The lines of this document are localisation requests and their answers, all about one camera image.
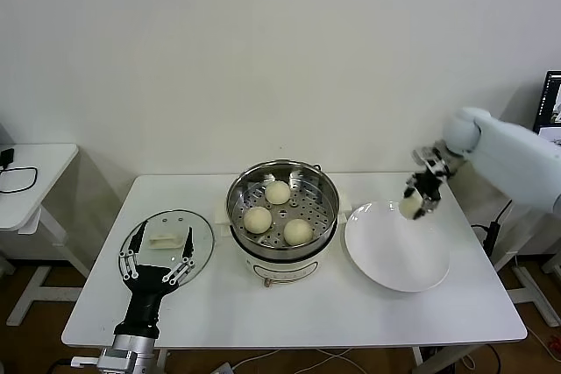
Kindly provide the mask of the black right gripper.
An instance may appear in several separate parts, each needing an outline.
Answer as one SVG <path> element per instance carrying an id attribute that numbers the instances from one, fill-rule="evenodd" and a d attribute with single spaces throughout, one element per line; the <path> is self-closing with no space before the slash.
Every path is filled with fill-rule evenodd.
<path id="1" fill-rule="evenodd" d="M 441 201 L 441 185 L 442 181 L 430 169 L 414 173 L 408 178 L 403 198 L 421 195 L 418 209 L 414 213 L 415 220 L 432 213 L 438 207 Z"/>

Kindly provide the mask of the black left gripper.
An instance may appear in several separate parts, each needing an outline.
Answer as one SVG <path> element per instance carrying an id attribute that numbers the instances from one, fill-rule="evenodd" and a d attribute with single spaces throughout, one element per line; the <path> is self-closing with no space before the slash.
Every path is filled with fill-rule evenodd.
<path id="1" fill-rule="evenodd" d="M 114 329 L 114 335 L 158 337 L 160 303 L 164 296 L 179 288 L 177 284 L 189 274 L 195 263 L 193 229 L 188 229 L 181 260 L 167 273 L 167 268 L 139 265 L 137 256 L 148 221 L 140 223 L 124 240 L 118 253 L 118 266 L 122 280 L 131 291 L 131 299 L 123 321 Z"/>

